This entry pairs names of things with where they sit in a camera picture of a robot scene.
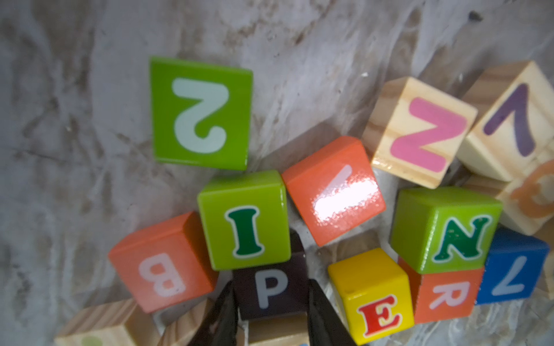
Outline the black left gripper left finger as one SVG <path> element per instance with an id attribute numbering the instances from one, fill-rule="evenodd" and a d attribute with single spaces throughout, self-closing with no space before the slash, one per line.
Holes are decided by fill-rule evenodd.
<path id="1" fill-rule="evenodd" d="M 238 311 L 234 283 L 229 281 L 188 345 L 237 345 Z"/>

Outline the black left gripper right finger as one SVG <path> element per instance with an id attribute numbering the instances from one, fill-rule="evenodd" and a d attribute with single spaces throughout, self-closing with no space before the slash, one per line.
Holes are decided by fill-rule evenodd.
<path id="1" fill-rule="evenodd" d="M 311 346 L 356 346 L 319 283 L 309 279 L 308 333 Z"/>

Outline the dark purple P block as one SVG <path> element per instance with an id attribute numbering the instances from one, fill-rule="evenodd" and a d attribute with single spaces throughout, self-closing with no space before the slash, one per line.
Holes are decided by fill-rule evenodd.
<path id="1" fill-rule="evenodd" d="M 290 260 L 232 272 L 241 319 L 266 319 L 307 311 L 306 253 L 297 232 L 290 233 L 290 240 Z"/>

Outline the yellow letter E block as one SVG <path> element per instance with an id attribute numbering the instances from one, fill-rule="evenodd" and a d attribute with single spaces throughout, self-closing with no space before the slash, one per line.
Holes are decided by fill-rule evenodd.
<path id="1" fill-rule="evenodd" d="M 415 325 L 408 274 L 383 249 L 327 268 L 342 317 L 358 345 Z"/>

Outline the orange letter R block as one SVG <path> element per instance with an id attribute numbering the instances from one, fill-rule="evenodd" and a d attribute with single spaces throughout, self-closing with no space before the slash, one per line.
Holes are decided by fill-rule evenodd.
<path id="1" fill-rule="evenodd" d="M 398 265 L 408 274 L 414 322 L 469 317 L 474 309 L 484 269 L 419 274 L 402 258 Z"/>

